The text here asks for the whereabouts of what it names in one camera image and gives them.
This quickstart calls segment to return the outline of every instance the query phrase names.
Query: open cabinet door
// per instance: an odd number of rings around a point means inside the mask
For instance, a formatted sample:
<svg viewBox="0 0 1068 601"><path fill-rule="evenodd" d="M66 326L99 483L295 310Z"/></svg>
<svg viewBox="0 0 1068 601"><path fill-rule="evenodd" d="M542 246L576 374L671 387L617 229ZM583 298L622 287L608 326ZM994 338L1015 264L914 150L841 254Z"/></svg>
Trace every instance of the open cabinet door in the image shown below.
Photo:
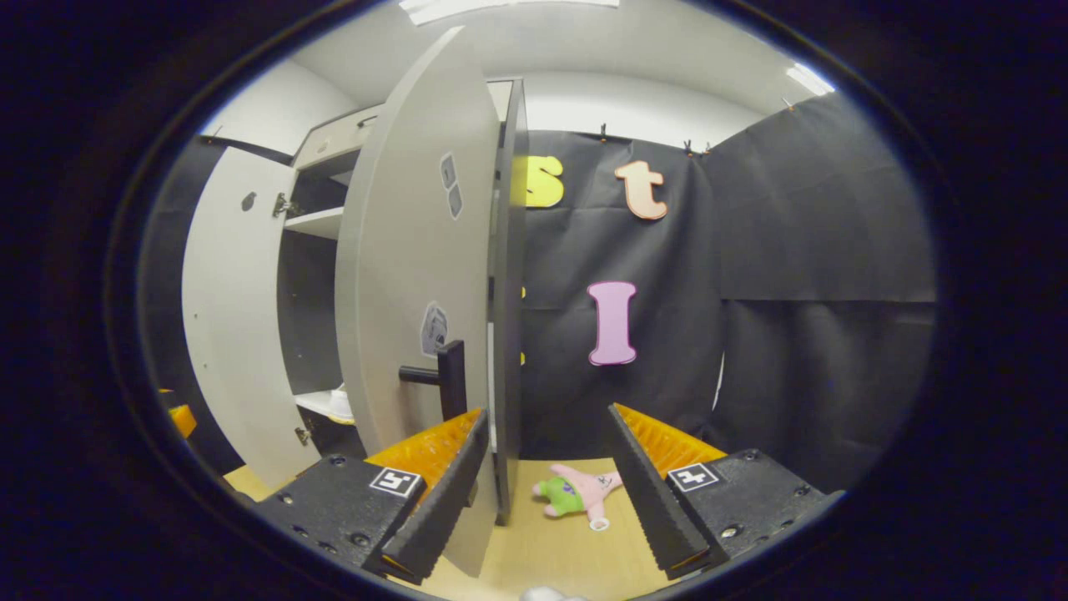
<svg viewBox="0 0 1068 601"><path fill-rule="evenodd" d="M270 488L319 460L293 400L278 332L278 256L296 171L226 148L193 212L182 319L204 400L226 440Z"/></svg>
<svg viewBox="0 0 1068 601"><path fill-rule="evenodd" d="M442 422L436 386L398 379L402 366L437 369L435 341L464 342L468 409L488 409L499 133L478 61L454 28L397 83L361 151L345 197L334 294L342 374L368 454ZM497 515L488 454L477 484L444 551L472 575Z"/></svg>

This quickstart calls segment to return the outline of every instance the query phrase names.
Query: pink starfish toy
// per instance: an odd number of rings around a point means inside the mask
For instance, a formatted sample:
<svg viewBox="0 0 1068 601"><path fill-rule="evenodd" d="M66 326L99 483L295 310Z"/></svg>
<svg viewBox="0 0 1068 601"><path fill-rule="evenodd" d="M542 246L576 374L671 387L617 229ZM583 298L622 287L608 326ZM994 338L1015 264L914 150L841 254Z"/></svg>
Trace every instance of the pink starfish toy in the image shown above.
<svg viewBox="0 0 1068 601"><path fill-rule="evenodd" d="M534 485L534 494L549 497L545 515L553 518L585 511L590 527L600 532L607 529L604 497L623 485L618 472L591 476L560 463L549 466L555 478Z"/></svg>

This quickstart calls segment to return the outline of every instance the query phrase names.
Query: ceiling light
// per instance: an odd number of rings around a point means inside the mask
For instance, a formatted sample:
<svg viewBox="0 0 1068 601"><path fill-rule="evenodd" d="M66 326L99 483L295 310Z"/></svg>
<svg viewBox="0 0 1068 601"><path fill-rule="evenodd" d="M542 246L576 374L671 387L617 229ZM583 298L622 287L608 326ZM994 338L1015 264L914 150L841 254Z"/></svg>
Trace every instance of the ceiling light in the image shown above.
<svg viewBox="0 0 1068 601"><path fill-rule="evenodd" d="M619 0L404 0L400 7L408 13L417 26L468 11L534 2L556 2L564 4L593 4L595 6L619 7Z"/></svg>
<svg viewBox="0 0 1068 601"><path fill-rule="evenodd" d="M822 96L828 92L834 91L834 88L832 88L830 83L823 81L811 68L801 63L794 63L792 67L786 69L786 75L792 77L795 81L804 85L810 92L816 94L817 96Z"/></svg>

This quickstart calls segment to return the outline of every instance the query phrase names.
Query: white wall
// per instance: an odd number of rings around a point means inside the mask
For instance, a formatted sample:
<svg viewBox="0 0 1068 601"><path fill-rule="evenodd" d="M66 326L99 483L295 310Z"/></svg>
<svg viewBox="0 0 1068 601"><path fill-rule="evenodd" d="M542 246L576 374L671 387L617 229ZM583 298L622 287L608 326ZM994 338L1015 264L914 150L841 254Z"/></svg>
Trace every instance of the white wall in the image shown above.
<svg viewBox="0 0 1068 601"><path fill-rule="evenodd" d="M296 154L309 129L356 108L329 81L285 60L246 86L201 133Z"/></svg>
<svg viewBox="0 0 1068 601"><path fill-rule="evenodd" d="M608 133L704 151L764 115L717 96L666 83L600 73L523 75L529 129Z"/></svg>

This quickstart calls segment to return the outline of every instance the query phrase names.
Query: pink letter i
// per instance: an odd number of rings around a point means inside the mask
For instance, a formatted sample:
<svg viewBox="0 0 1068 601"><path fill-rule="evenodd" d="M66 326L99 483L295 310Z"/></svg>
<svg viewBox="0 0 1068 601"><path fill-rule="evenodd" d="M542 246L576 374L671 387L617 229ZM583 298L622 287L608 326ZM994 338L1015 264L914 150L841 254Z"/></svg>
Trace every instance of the pink letter i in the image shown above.
<svg viewBox="0 0 1068 601"><path fill-rule="evenodd" d="M628 304L638 288L629 281L599 281L586 291L597 302L597 348L590 353L594 365L629 364L638 358L630 346Z"/></svg>

